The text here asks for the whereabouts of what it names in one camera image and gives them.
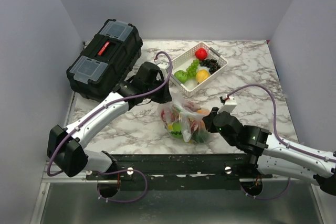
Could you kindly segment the clear plastic bag of fruits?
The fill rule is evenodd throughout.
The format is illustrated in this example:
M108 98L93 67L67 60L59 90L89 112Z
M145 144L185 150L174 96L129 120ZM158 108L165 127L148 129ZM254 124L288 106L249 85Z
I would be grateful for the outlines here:
M203 118L209 114L210 110L179 93L172 94L171 102L158 106L158 115L169 135L185 143L204 144L208 141L209 132Z

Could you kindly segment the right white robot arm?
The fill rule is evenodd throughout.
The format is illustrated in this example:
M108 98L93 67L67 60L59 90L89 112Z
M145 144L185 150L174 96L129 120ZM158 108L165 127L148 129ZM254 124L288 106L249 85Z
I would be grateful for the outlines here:
M226 111L213 108L203 117L206 129L218 133L230 145L253 156L241 165L249 178L272 174L304 180L335 195L335 153L317 150L289 140L258 126L243 125Z

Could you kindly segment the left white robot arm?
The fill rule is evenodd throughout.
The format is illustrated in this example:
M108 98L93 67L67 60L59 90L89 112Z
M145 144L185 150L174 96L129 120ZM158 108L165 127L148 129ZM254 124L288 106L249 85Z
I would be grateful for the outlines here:
M172 66L162 68L151 62L140 65L137 73L119 82L111 93L84 117L61 127L54 126L49 133L47 156L61 173L74 177L81 171L98 172L104 179L116 175L116 160L106 151L86 150L90 141L110 122L142 103L144 99L164 104L172 97L169 78Z

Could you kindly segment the green fake apple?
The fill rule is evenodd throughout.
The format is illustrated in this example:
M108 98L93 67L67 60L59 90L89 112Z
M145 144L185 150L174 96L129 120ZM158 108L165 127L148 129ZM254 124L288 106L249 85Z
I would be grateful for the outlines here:
M188 80L188 74L183 70L175 72L174 76L181 83L185 83Z

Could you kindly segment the green fake grape bunch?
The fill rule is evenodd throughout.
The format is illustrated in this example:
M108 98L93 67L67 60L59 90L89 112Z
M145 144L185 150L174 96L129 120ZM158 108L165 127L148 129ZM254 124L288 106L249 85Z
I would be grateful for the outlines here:
M194 59L193 62L186 68L185 72L189 79L195 78L198 72L199 60Z

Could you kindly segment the red fake apple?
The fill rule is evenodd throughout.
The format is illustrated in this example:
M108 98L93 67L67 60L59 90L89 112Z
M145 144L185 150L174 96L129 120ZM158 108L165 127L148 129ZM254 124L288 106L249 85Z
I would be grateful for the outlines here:
M207 56L208 56L208 53L204 48L200 48L196 50L195 52L195 57L200 61L205 60Z

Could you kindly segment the dark purple fake grapes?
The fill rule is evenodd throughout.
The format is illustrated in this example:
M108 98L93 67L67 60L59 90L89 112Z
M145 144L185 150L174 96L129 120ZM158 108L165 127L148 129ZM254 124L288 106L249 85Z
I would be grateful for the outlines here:
M210 74L214 74L217 70L221 68L220 64L215 59L204 59L200 61L201 67L208 68Z

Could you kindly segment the white perforated plastic basket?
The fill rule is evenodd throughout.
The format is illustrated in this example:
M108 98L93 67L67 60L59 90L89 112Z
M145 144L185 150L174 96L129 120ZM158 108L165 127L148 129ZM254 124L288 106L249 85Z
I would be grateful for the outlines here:
M227 65L224 56L205 42L199 42L172 60L170 81L190 98L220 76Z

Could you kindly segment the black plastic toolbox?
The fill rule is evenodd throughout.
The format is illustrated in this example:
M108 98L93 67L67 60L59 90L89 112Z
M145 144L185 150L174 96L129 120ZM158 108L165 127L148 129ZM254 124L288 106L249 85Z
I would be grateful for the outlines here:
M72 91L101 102L133 69L142 46L135 26L108 19L67 69Z

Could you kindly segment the black metal mounting rail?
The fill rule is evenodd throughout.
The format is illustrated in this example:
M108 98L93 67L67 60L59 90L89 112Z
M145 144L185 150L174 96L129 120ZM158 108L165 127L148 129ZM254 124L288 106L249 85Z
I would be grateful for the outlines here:
M261 173L249 154L116 154L113 171L120 175L86 177L99 184L118 183L121 190L239 190L240 180L254 181Z

